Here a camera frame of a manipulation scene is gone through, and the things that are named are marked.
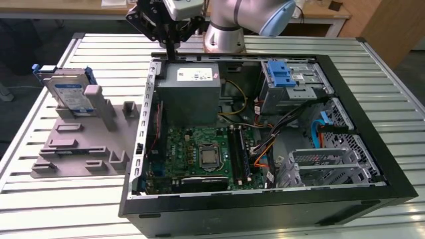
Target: floor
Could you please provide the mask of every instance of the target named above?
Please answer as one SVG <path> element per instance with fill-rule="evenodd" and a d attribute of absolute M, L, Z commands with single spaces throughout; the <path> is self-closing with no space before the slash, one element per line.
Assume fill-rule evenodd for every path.
<path fill-rule="evenodd" d="M 67 20 L 59 28 L 54 20 L 34 22 L 43 46 L 35 51 L 39 63 L 56 65 L 75 32 L 87 33 L 137 33 L 124 21 Z M 409 87 L 419 100 L 425 104 L 425 51 L 412 51 L 395 72 Z M 0 101 L 0 158 L 7 150 L 32 104 L 42 91 L 34 75 L 16 76 L 0 62 L 0 81 L 15 95 L 12 102 Z"/>

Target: metal table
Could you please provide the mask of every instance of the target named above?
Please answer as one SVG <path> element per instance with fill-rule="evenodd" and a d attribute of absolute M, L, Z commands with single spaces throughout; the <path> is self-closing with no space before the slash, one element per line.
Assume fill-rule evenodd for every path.
<path fill-rule="evenodd" d="M 72 39 L 58 66 L 90 65 L 114 104 L 140 102 L 151 52 L 164 49 L 141 35 L 80 36 L 82 39 Z M 245 42 L 248 52 L 327 54 L 332 57 L 420 196 L 343 226 L 203 238 L 425 237 L 425 108 L 369 45 L 356 39 L 316 37 L 268 39 L 248 36 Z M 201 37 L 195 36 L 180 51 L 201 52 Z M 58 116 L 55 106 L 56 101 L 44 88 L 0 162 L 0 234 L 7 234 L 8 238 L 144 238 L 130 222 L 118 217 L 124 176 L 31 178 L 31 166 Z"/>

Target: yellow wire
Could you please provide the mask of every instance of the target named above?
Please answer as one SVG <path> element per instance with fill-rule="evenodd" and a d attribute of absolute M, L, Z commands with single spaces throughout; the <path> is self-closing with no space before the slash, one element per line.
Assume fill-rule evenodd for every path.
<path fill-rule="evenodd" d="M 227 80 L 227 82 L 229 82 L 239 89 L 240 93 L 243 94 L 243 96 L 244 96 L 244 107 L 239 111 L 235 111 L 235 112 L 219 113 L 220 116 L 235 115 L 235 114 L 240 113 L 243 110 L 245 110 L 245 108 L 247 108 L 247 96 L 245 96 L 244 91 L 241 90 L 241 88 L 237 86 L 237 84 L 233 81 Z"/>

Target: open computer tower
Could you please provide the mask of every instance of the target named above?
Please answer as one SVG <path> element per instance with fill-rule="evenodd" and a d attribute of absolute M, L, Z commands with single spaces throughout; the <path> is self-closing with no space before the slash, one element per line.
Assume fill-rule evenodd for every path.
<path fill-rule="evenodd" d="M 417 196 L 324 55 L 153 54 L 120 216 L 147 237 L 344 224 Z"/>

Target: chip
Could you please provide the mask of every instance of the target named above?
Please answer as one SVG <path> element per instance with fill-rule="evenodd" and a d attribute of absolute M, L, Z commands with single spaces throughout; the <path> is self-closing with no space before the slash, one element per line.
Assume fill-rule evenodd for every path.
<path fill-rule="evenodd" d="M 200 144 L 200 168 L 205 171 L 215 171 L 220 167 L 219 144 Z"/>
<path fill-rule="evenodd" d="M 203 164 L 216 164 L 215 150 L 203 150 Z"/>

